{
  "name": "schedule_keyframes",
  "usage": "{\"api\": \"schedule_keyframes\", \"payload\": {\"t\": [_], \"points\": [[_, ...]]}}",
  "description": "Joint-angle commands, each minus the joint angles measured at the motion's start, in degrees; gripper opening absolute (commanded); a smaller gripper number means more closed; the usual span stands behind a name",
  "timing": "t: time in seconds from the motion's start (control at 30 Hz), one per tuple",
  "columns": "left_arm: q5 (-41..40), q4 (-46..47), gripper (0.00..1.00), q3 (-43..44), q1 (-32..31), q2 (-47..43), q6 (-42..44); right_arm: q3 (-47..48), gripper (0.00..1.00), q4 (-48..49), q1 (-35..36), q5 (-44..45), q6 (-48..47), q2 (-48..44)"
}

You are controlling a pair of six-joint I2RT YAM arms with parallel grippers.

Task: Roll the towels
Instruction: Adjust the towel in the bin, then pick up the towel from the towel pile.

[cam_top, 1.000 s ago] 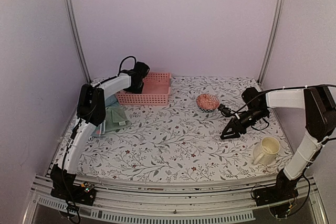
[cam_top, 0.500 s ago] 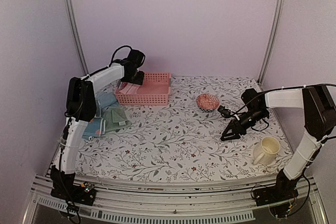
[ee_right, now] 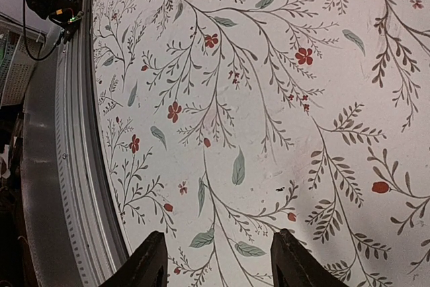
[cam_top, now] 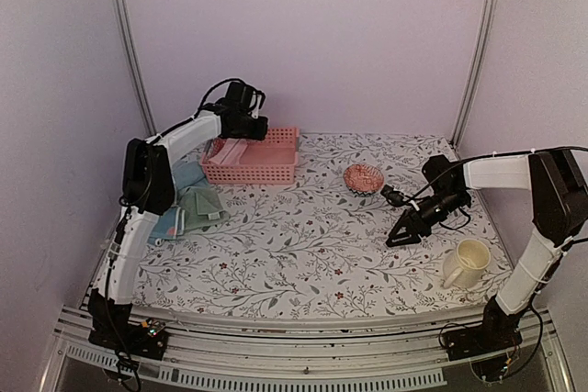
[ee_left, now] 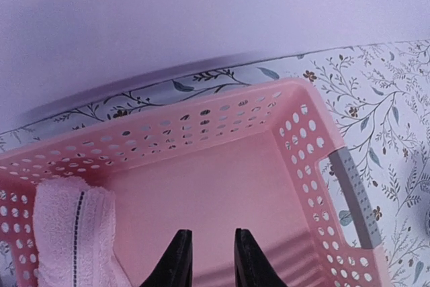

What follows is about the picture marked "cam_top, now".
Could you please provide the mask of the pink towel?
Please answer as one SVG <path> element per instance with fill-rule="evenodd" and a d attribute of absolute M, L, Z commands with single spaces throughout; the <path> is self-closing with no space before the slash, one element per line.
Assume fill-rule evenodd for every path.
<path fill-rule="evenodd" d="M 239 165 L 247 148 L 246 140 L 228 139 L 221 149 L 209 158 L 209 162 L 220 166 Z"/>

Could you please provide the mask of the pink perforated plastic basket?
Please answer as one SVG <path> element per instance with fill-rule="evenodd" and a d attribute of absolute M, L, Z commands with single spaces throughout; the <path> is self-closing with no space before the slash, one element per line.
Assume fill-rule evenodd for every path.
<path fill-rule="evenodd" d="M 263 141 L 248 140 L 247 147 L 232 164 L 211 160 L 227 142 L 215 139 L 205 148 L 200 166 L 209 182 L 216 185 L 293 184 L 299 161 L 299 139 L 298 128 L 270 129 Z"/>

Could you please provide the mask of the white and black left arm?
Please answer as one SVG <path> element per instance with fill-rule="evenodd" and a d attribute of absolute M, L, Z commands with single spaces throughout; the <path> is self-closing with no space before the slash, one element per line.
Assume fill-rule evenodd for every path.
<path fill-rule="evenodd" d="M 130 314 L 134 280 L 147 240 L 175 202 L 172 166 L 209 140 L 263 140 L 268 118 L 261 117 L 259 110 L 265 101 L 257 90 L 251 98 L 224 96 L 160 134 L 128 144 L 119 223 L 88 303 L 91 316 L 102 322 L 102 336 L 116 349 L 127 350 L 137 340 L 134 326 L 116 314 L 121 310 Z"/>

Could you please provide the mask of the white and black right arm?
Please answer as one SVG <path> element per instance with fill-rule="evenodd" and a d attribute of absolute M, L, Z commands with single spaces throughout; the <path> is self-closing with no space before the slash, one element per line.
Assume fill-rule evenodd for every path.
<path fill-rule="evenodd" d="M 552 269 L 564 253 L 578 243 L 587 220 L 587 183 L 574 154 L 579 146 L 560 146 L 531 151 L 492 153 L 451 162 L 444 155 L 431 157 L 423 166 L 432 190 L 407 196 L 390 185 L 380 193 L 402 208 L 386 244 L 416 244 L 431 234 L 434 225 L 470 206 L 470 191 L 523 189 L 531 194 L 533 229 L 527 246 L 492 305 L 505 316 L 514 316 L 530 305 L 534 294 L 548 283 Z"/>

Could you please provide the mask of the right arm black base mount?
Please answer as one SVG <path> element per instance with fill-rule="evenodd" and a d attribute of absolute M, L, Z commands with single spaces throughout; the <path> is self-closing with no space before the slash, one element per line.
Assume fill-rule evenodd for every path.
<path fill-rule="evenodd" d="M 443 330 L 440 333 L 440 344 L 446 350 L 450 361 L 515 349 L 522 337 L 518 331 L 520 319 L 526 308 L 518 313 L 508 315 L 498 305 L 493 296 L 483 310 L 480 325 L 466 327 L 455 325 L 454 330 Z M 494 382 L 505 379 L 508 372 L 508 361 L 511 356 L 505 354 L 472 364 L 474 375 L 481 380 Z"/>

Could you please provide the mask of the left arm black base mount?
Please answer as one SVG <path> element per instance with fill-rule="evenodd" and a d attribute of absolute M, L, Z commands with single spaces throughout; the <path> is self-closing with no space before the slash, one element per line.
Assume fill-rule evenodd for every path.
<path fill-rule="evenodd" d="M 116 304 L 93 289 L 88 302 L 92 317 L 89 342 L 124 354 L 159 360 L 169 340 L 169 332 L 160 321 L 147 319 L 141 324 L 130 322 L 132 304 Z"/>

